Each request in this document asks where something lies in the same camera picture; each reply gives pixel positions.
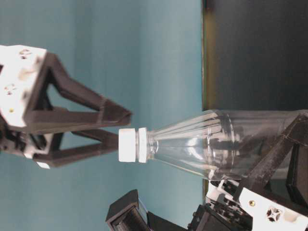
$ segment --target black robot bracket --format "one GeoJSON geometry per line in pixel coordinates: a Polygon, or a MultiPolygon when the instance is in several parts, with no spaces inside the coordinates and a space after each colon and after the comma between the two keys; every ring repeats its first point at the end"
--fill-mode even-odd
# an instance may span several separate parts
{"type": "Polygon", "coordinates": [[[117,150],[116,134],[99,128],[130,123],[131,112],[71,79],[55,54],[27,46],[0,46],[0,147],[41,167],[69,164],[117,150]],[[53,106],[48,86],[89,108],[73,112],[53,106]],[[60,150],[65,132],[100,143],[60,150]]]}

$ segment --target plastic bottle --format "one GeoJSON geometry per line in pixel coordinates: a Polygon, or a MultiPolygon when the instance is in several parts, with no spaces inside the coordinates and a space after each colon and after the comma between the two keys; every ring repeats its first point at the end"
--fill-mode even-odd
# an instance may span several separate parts
{"type": "MultiPolygon", "coordinates": [[[[195,118],[148,131],[120,129],[119,161],[160,160],[208,180],[246,177],[252,165],[299,111],[209,110],[195,118]]],[[[288,159],[276,178],[287,172],[288,159]]]]}

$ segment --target white bottle cap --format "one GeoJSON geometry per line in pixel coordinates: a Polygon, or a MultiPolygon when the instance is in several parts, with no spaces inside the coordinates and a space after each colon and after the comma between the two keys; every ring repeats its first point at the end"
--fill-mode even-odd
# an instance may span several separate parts
{"type": "Polygon", "coordinates": [[[136,131],[134,128],[119,130],[119,161],[136,161],[136,131]]]}

